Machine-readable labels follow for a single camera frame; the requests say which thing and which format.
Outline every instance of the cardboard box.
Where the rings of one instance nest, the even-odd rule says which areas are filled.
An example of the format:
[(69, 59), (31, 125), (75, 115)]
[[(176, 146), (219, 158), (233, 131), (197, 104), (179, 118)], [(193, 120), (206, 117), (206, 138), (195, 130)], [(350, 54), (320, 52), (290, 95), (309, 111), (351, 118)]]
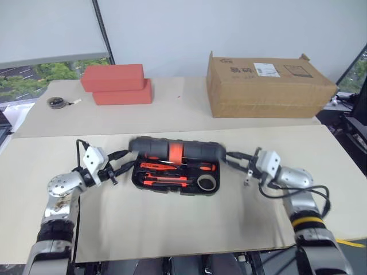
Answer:
[(213, 117), (313, 117), (337, 86), (305, 54), (299, 59), (209, 56)]

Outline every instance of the red brick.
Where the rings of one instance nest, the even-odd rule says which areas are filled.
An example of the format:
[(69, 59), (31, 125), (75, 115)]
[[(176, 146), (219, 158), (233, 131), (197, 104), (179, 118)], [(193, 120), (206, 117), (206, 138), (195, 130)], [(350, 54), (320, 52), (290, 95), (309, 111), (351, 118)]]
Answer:
[(151, 81), (145, 79), (144, 89), (141, 90), (94, 92), (93, 98), (97, 105), (150, 104)]
[(144, 88), (143, 65), (89, 66), (80, 81), (86, 92), (141, 90)]

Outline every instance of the tool case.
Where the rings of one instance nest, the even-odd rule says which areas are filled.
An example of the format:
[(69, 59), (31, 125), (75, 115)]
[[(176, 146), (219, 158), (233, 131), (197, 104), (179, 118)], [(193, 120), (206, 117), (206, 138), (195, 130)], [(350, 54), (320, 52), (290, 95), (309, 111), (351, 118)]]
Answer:
[(137, 188), (158, 192), (180, 191), (181, 194), (212, 195), (220, 186), (219, 162), (185, 159), (181, 165), (152, 160), (139, 154), (132, 172)]
[(139, 152), (131, 179), (138, 188), (185, 195), (212, 195), (219, 189), (225, 149), (218, 143), (138, 137), (129, 150)]

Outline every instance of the screwdriver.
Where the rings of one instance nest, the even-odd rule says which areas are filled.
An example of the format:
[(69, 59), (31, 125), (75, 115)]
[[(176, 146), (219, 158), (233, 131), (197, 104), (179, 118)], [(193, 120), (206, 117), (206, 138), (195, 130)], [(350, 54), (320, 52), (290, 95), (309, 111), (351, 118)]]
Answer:
[(159, 163), (150, 163), (150, 162), (142, 162), (140, 164), (141, 168), (148, 168), (152, 170), (176, 170), (177, 168), (171, 165), (159, 164)]
[[(204, 171), (215, 171), (216, 166), (214, 164), (208, 163), (208, 162), (199, 162), (199, 163), (183, 163), (182, 165), (185, 165), (187, 168), (197, 168)], [(141, 168), (148, 168), (152, 170), (176, 170), (177, 168), (172, 165), (166, 165), (166, 164), (159, 164), (159, 163), (149, 163), (149, 162), (142, 162), (140, 164)]]

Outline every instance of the beige tabletop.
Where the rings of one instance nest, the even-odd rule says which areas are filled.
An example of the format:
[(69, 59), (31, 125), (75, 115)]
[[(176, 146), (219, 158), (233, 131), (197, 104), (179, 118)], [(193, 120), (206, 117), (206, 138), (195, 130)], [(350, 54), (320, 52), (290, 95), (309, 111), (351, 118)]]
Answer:
[[(282, 165), (302, 167), (315, 184), (329, 187), (332, 207), (325, 221), (335, 237), (367, 237), (367, 219), (360, 212), (367, 209), (367, 180), (322, 125), (146, 135), (216, 141), (227, 150), (249, 154), (257, 146), (275, 150)], [(78, 138), (110, 153), (127, 148), (134, 136)], [(13, 139), (0, 155), (0, 263), (26, 261), (40, 228), (47, 183), (76, 165), (76, 138)], [(224, 164), (220, 189), (211, 197), (140, 190), (130, 177), (129, 172), (118, 177), (118, 185), (105, 182), (82, 196), (79, 262), (269, 249), (293, 243), (282, 201), (262, 197), (256, 182), (244, 187), (243, 174)], [(322, 198), (315, 199), (322, 207)]]
[[(54, 80), (14, 136), (33, 138), (320, 124), (315, 117), (215, 119), (210, 111), (204, 77), (153, 78), (152, 84), (152, 104), (97, 106), (79, 80)], [(63, 109), (50, 109), (46, 101), (53, 96), (61, 96), (68, 102), (81, 99), (81, 102)]]

